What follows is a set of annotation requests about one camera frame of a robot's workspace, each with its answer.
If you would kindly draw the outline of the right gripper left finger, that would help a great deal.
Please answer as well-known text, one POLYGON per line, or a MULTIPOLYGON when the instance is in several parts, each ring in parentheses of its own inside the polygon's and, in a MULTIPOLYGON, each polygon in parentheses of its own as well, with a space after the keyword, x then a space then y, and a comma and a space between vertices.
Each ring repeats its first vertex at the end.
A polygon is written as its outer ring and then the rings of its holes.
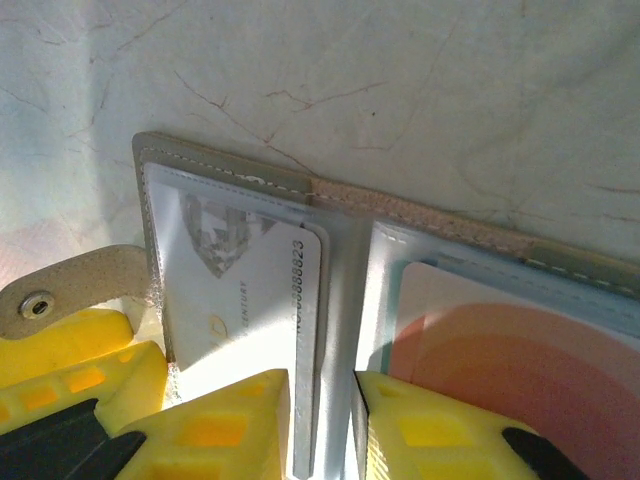
POLYGON ((288 372, 271 369, 127 425, 108 410, 98 419, 146 436, 119 479, 283 479, 289 403, 288 372))

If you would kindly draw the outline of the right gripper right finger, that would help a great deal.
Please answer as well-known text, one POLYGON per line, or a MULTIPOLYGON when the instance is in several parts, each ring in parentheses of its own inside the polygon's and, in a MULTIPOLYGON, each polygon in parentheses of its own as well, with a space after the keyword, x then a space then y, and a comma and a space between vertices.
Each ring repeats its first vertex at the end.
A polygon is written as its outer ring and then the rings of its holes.
POLYGON ((354 374, 361 479, 584 479, 528 425, 375 371, 354 374))

